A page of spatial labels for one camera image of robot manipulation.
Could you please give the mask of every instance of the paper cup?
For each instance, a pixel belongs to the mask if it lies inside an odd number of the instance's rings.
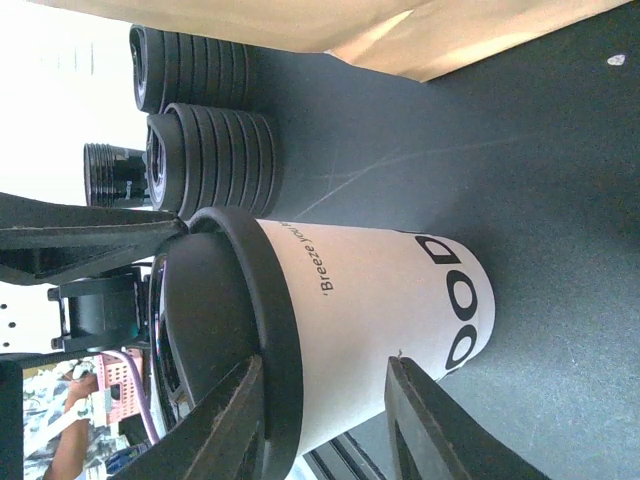
[[[384,411],[389,356],[411,357],[438,380],[489,341],[491,285],[459,243],[391,230],[258,223],[284,272],[298,326],[299,455]]]
[[[165,319],[171,349],[158,357],[173,358],[191,408],[239,362],[262,357],[263,478],[283,478],[296,456],[382,412],[390,356],[438,380],[491,335],[491,285],[454,241],[237,208],[202,209],[189,230],[154,268],[163,278],[152,274],[165,314],[150,318]]]

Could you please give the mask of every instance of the cardboard box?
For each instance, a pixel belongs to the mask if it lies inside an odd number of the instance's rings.
[[[427,81],[628,0],[30,0]]]

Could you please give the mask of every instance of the dark gray table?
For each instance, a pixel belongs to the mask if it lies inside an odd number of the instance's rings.
[[[633,3],[423,85],[260,58],[286,161],[274,217],[474,251],[495,330],[442,385],[554,479],[640,478],[639,32]],[[389,472],[384,419],[354,434]]]

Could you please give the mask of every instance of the hand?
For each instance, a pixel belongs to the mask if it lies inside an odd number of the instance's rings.
[[[98,377],[90,373],[85,375],[80,380],[74,380],[69,386],[69,398],[72,398],[74,403],[81,398],[88,398],[94,392],[98,391]]]

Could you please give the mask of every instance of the black threaded cylinder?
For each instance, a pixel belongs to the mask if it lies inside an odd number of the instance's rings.
[[[151,205],[144,152],[101,143],[84,146],[84,187],[90,207]]]

